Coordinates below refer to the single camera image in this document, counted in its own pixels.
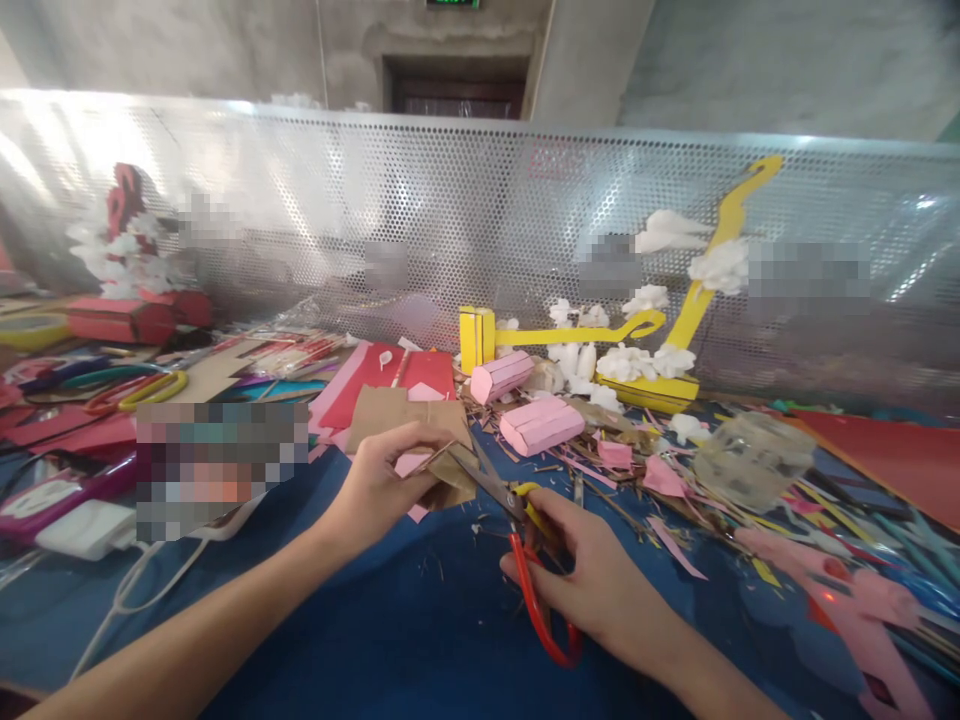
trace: tape roll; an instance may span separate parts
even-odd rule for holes
[[[72,334],[66,315],[20,315],[0,320],[0,345],[21,352],[43,350]]]

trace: exit sign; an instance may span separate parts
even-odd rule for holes
[[[472,7],[480,9],[480,0],[427,0],[427,7]]]

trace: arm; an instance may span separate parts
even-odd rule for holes
[[[128,645],[23,717],[196,717],[250,654],[337,570],[387,531],[436,479],[393,463],[452,436],[412,423],[364,440],[330,508],[252,570]]]
[[[666,686],[701,720],[786,717],[667,605],[603,518],[551,490],[528,497],[563,530],[576,559],[565,577],[530,565],[547,604],[634,670]],[[500,567],[516,581],[513,555],[504,555]]]

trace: yellow cardboard structure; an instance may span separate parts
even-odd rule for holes
[[[740,237],[746,220],[743,203],[753,192],[763,187],[783,167],[782,155],[771,155],[753,163],[750,177],[731,190],[717,211],[717,229],[707,252]],[[680,349],[689,347],[697,328],[707,312],[714,291],[704,290],[700,281],[693,282],[680,309],[667,343]],[[468,375],[477,365],[494,360],[498,345],[553,345],[557,343],[617,343],[630,338],[641,338],[656,332],[666,322],[658,310],[645,310],[630,317],[619,328],[556,328],[551,330],[497,330],[496,317],[488,308],[460,308],[461,368]],[[621,383],[597,373],[597,382],[617,391],[621,402],[678,413],[685,410],[697,397],[700,383],[686,375],[670,380],[640,378]]]

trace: left hand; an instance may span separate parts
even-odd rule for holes
[[[437,483],[429,472],[401,478],[393,463],[407,450],[424,445],[439,450],[453,439],[450,432],[421,422],[364,439],[343,487],[317,526],[332,528],[350,550],[363,552],[383,538]]]

